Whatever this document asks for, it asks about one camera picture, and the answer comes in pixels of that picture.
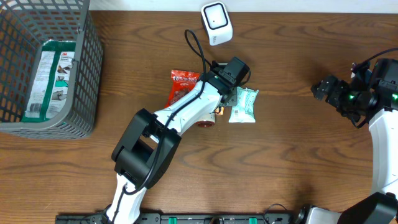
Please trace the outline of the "small orange packet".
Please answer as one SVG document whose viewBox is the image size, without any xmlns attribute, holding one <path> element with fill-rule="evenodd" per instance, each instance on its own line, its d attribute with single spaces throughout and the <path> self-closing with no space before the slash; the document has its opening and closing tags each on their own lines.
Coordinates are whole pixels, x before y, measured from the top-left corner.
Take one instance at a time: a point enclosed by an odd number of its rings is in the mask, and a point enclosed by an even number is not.
<svg viewBox="0 0 398 224">
<path fill-rule="evenodd" d="M 224 107 L 223 106 L 219 106 L 217 109 L 215 109 L 214 113 L 215 113 L 215 115 L 223 115 Z"/>
</svg>

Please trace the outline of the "teal tissue packet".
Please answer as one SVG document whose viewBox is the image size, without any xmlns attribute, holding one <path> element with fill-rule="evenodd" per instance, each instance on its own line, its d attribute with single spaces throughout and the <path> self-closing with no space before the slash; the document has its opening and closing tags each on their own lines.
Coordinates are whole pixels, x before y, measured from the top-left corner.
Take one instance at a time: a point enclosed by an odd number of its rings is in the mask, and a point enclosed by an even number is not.
<svg viewBox="0 0 398 224">
<path fill-rule="evenodd" d="M 230 123 L 255 123 L 254 102 L 259 90 L 237 88 L 237 104 L 231 109 Z"/>
</svg>

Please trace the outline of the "green-lid seasoning jar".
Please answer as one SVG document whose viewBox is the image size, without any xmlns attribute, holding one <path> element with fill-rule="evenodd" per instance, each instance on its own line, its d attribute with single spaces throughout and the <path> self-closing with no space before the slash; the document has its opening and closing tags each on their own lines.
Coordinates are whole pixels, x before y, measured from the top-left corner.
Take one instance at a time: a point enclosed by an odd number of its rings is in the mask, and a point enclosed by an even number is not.
<svg viewBox="0 0 398 224">
<path fill-rule="evenodd" d="M 209 128 L 214 126 L 215 123 L 216 123 L 215 114 L 211 112 L 201 116 L 195 124 L 201 128 Z"/>
</svg>

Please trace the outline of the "red snack bag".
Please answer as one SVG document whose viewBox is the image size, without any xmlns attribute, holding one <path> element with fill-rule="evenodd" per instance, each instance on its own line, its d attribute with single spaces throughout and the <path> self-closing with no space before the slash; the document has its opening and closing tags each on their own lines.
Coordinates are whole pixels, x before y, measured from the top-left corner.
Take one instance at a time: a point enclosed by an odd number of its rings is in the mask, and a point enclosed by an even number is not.
<svg viewBox="0 0 398 224">
<path fill-rule="evenodd" d="M 170 75 L 172 79 L 172 89 L 165 107 L 167 108 L 174 104 L 176 101 L 193 90 L 200 75 L 201 74 L 197 72 L 172 70 Z"/>
</svg>

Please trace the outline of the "green 3M product package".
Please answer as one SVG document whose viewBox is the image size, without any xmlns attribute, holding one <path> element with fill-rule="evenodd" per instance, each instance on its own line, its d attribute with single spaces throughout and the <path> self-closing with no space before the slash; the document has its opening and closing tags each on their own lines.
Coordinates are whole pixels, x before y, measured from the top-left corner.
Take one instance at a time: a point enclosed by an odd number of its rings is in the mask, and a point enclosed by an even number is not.
<svg viewBox="0 0 398 224">
<path fill-rule="evenodd" d="M 41 123 L 61 112 L 68 96 L 75 47 L 75 42 L 53 40 L 43 45 L 23 122 Z"/>
</svg>

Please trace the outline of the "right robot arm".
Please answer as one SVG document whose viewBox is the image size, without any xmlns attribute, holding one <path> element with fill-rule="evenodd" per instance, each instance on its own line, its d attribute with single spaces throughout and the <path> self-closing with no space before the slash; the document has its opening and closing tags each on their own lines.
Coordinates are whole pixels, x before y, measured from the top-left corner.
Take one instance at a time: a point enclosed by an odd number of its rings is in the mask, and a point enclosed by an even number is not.
<svg viewBox="0 0 398 224">
<path fill-rule="evenodd" d="M 314 97 L 334 106 L 360 128 L 368 125 L 373 147 L 371 193 L 342 212 L 304 206 L 292 223 L 390 223 L 397 220 L 397 83 L 387 76 L 351 83 L 330 75 L 311 87 Z"/>
</svg>

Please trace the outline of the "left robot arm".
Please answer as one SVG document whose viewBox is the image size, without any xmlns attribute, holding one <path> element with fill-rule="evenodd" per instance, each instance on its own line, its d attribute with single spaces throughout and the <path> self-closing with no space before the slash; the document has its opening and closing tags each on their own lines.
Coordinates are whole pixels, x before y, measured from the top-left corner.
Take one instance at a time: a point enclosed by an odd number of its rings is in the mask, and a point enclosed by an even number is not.
<svg viewBox="0 0 398 224">
<path fill-rule="evenodd" d="M 106 223 L 137 220 L 146 191 L 168 169 L 182 134 L 227 101 L 241 80 L 233 72 L 210 71 L 170 106 L 155 113 L 141 109 L 133 116 L 111 155 L 117 187 L 104 214 Z"/>
</svg>

